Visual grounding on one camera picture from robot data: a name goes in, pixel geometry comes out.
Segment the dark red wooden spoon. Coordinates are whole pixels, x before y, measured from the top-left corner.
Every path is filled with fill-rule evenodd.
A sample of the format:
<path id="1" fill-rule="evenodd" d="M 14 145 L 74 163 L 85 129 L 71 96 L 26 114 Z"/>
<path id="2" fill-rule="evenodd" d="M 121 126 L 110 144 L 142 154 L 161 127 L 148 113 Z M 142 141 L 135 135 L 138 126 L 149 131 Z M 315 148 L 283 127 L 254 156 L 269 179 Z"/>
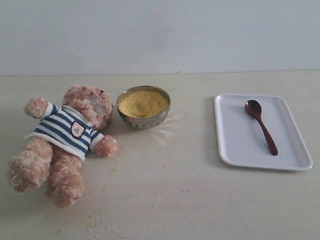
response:
<path id="1" fill-rule="evenodd" d="M 278 155 L 278 148 L 277 148 L 272 136 L 270 135 L 268 129 L 266 128 L 266 126 L 264 125 L 264 123 L 262 121 L 262 107 L 261 107 L 260 103 L 254 99 L 250 99 L 245 103 L 244 108 L 245 108 L 246 112 L 249 115 L 251 115 L 259 123 L 261 130 L 264 134 L 264 138 L 266 140 L 266 143 L 268 145 L 270 153 L 273 156 L 277 156 Z"/>

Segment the teddy bear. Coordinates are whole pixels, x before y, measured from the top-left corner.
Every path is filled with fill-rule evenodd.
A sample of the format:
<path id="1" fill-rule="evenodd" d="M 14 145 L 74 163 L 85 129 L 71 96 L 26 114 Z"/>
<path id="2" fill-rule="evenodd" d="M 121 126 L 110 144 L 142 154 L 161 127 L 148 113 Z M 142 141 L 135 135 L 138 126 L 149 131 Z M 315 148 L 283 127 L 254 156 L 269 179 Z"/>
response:
<path id="1" fill-rule="evenodd" d="M 43 97 L 31 98 L 24 112 L 39 122 L 8 165 L 10 186 L 24 193 L 47 183 L 47 197 L 58 208 L 72 206 L 85 189 L 81 172 L 86 154 L 112 157 L 118 150 L 118 142 L 102 134 L 113 109 L 110 96 L 98 86 L 71 86 L 59 106 Z"/>

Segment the steel bowl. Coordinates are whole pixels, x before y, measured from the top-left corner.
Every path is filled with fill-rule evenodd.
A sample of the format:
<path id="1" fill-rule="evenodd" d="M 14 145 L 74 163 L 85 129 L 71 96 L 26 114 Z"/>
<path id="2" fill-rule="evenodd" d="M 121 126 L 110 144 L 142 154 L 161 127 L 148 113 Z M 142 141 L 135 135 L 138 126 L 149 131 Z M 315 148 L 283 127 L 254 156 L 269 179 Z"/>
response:
<path id="1" fill-rule="evenodd" d="M 122 102 L 122 100 L 125 97 L 129 96 L 130 94 L 135 93 L 137 91 L 142 91 L 142 90 L 153 91 L 161 94 L 168 103 L 167 109 L 161 114 L 158 114 L 149 118 L 131 117 L 121 112 L 118 105 Z M 131 87 L 125 90 L 124 92 L 122 92 L 116 100 L 116 108 L 122 120 L 125 121 L 127 124 L 131 125 L 133 128 L 136 128 L 139 130 L 151 129 L 160 125 L 167 118 L 171 108 L 171 98 L 170 98 L 170 95 L 162 88 L 159 88 L 157 86 L 152 86 L 152 85 L 139 85 L 139 86 Z"/>

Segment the yellow millet grains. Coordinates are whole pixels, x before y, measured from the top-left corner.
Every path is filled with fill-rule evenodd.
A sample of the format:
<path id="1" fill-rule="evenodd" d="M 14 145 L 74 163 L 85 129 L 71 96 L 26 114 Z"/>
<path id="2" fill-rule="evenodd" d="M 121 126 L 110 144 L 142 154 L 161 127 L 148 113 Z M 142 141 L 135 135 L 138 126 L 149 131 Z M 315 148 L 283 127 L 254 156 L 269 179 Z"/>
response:
<path id="1" fill-rule="evenodd" d="M 119 110 L 134 118 L 150 118 L 168 108 L 167 100 L 155 91 L 139 90 L 125 97 L 118 104 Z"/>

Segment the white plastic tray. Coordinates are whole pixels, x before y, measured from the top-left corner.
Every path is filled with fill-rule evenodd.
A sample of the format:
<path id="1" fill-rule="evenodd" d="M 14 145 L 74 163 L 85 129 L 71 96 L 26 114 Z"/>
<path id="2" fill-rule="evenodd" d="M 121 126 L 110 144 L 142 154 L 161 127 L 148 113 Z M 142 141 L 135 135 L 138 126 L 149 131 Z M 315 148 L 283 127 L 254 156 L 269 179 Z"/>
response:
<path id="1" fill-rule="evenodd" d="M 278 149 L 272 155 L 258 122 L 245 110 L 256 100 L 262 121 Z M 258 169 L 307 171 L 313 160 L 287 102 L 274 95 L 220 94 L 214 98 L 217 144 L 228 165 Z"/>

